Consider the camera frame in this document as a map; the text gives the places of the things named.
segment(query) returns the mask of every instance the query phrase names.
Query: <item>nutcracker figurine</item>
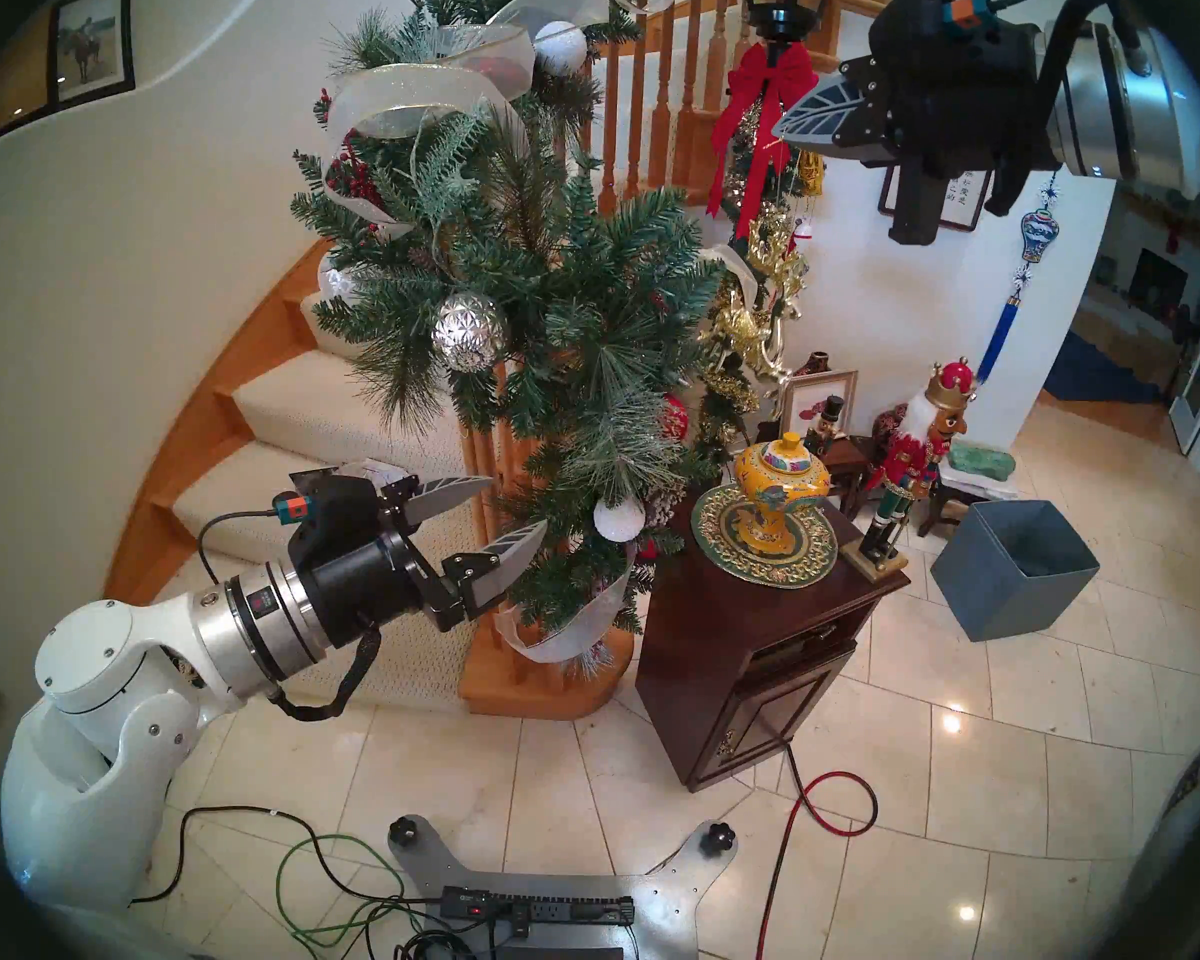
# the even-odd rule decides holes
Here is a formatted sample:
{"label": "nutcracker figurine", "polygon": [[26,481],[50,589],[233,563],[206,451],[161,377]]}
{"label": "nutcracker figurine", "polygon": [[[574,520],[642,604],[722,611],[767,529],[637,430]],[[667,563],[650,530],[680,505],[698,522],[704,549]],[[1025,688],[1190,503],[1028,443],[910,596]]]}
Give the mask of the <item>nutcracker figurine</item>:
{"label": "nutcracker figurine", "polygon": [[871,580],[906,566],[894,545],[911,511],[911,503],[928,498],[938,478],[938,462],[950,449],[950,439],[967,432],[965,409],[974,400],[974,373],[961,356],[946,367],[932,366],[924,391],[907,403],[906,416],[889,442],[884,463],[866,482],[868,490],[884,485],[884,498],[871,517],[871,528],[840,552]]}

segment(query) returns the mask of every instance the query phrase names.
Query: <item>red bow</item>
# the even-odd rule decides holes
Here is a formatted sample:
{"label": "red bow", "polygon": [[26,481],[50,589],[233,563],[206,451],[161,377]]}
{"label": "red bow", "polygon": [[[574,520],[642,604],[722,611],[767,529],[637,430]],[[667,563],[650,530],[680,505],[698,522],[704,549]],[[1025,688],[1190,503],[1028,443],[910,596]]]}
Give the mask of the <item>red bow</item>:
{"label": "red bow", "polygon": [[791,149],[785,142],[773,136],[773,124],[782,119],[785,109],[790,109],[797,98],[805,95],[817,84],[809,52],[799,43],[792,43],[773,68],[766,66],[767,49],[761,43],[754,43],[746,54],[742,55],[738,68],[730,72],[730,106],[715,121],[712,131],[712,146],[720,163],[715,168],[715,182],[706,203],[708,215],[720,210],[724,198],[724,155],[742,122],[742,114],[750,109],[751,103],[764,89],[764,104],[760,107],[760,124],[756,126],[756,150],[751,158],[751,172],[746,178],[746,194],[742,197],[742,209],[738,214],[737,236],[743,240],[751,232],[751,220],[760,211],[760,197],[764,192],[764,176],[773,162],[775,172],[782,172],[791,158]]}

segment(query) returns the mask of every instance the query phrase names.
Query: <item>gray box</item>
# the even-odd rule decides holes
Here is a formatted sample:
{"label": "gray box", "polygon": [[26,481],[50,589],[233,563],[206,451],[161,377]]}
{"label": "gray box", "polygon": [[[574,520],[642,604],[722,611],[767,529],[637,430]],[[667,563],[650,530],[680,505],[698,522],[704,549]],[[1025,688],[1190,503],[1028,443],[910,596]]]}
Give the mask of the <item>gray box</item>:
{"label": "gray box", "polygon": [[1043,500],[976,502],[932,566],[974,642],[1046,630],[1098,574],[1080,534]]}

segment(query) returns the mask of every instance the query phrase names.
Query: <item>yellow porcelain jar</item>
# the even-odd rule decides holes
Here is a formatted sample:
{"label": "yellow porcelain jar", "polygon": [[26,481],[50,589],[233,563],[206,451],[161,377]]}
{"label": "yellow porcelain jar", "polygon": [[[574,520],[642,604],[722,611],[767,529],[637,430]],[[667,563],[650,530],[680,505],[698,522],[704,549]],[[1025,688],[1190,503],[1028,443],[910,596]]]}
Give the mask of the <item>yellow porcelain jar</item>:
{"label": "yellow porcelain jar", "polygon": [[782,439],[755,443],[733,463],[738,485],[752,502],[750,521],[738,536],[761,554],[788,553],[796,538],[787,529],[787,509],[805,498],[827,496],[832,486],[827,467],[814,457],[794,432]]}

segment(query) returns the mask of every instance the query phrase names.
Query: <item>blue tassel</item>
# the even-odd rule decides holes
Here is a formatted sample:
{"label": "blue tassel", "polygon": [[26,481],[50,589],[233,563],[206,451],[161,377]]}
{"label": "blue tassel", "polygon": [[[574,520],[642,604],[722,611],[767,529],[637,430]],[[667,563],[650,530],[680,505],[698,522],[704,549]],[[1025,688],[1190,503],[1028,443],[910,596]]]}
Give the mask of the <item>blue tassel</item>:
{"label": "blue tassel", "polygon": [[1001,310],[1001,322],[996,324],[996,332],[991,334],[991,342],[986,344],[986,354],[983,354],[983,361],[978,365],[979,384],[990,377],[991,368],[996,366],[996,359],[1000,356],[1000,352],[1004,347],[1004,338],[1008,336],[1009,326],[1014,324],[1014,317],[1016,314],[1018,302],[1006,302],[1004,308]]}

